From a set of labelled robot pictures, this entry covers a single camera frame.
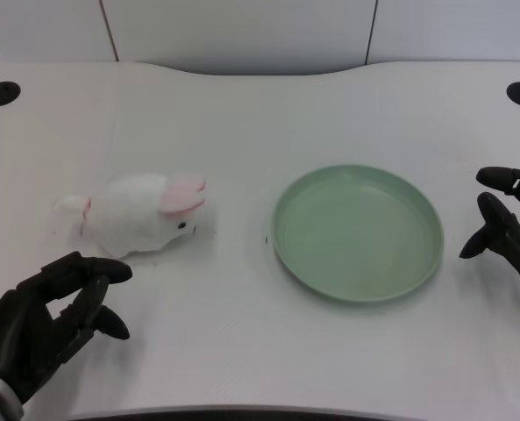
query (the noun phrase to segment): white table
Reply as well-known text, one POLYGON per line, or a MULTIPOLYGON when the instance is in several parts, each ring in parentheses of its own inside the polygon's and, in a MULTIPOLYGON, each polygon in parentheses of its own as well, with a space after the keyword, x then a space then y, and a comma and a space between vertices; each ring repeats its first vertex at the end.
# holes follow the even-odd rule
POLYGON ((0 296, 65 253, 103 255, 77 220, 52 214, 56 197, 137 172, 209 181, 196 235, 129 258, 133 279, 110 288, 131 339, 97 334, 28 403, 28 419, 253 404, 520 420, 520 280, 490 252, 458 258, 482 225, 476 171, 520 168, 520 106, 505 94, 520 63, 282 77, 0 64, 4 80, 22 94, 0 108, 0 296), (350 162, 414 183, 442 218, 442 268, 399 302, 312 293, 266 244, 289 183, 350 162))

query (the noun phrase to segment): pink ear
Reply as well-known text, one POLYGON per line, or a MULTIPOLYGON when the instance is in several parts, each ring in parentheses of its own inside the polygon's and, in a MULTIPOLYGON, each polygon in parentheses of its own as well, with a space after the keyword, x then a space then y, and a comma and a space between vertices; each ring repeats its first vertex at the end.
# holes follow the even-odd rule
POLYGON ((160 211, 168 215, 178 216, 197 209, 205 203, 205 199, 191 190, 167 189, 160 201, 160 211))
POLYGON ((169 189, 182 189, 190 191, 205 190, 205 178, 201 174, 178 174, 168 180, 169 189))

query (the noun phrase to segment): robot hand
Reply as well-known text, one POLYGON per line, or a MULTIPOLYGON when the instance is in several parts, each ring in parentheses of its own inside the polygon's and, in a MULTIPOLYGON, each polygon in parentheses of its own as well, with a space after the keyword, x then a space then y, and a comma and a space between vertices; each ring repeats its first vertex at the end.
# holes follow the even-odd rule
MULTIPOLYGON (((485 167, 476 180, 520 202, 520 169, 485 167)), ((486 223, 468 240, 460 257, 471 259, 488 248, 507 259, 520 274, 520 224, 516 216, 491 193, 481 193, 478 206, 486 223)))
POLYGON ((71 253, 21 282, 0 300, 0 380, 21 403, 27 402, 94 335, 116 339, 129 331, 102 305, 111 283, 132 277, 126 264, 71 253), (46 304, 81 291, 55 320, 46 304))

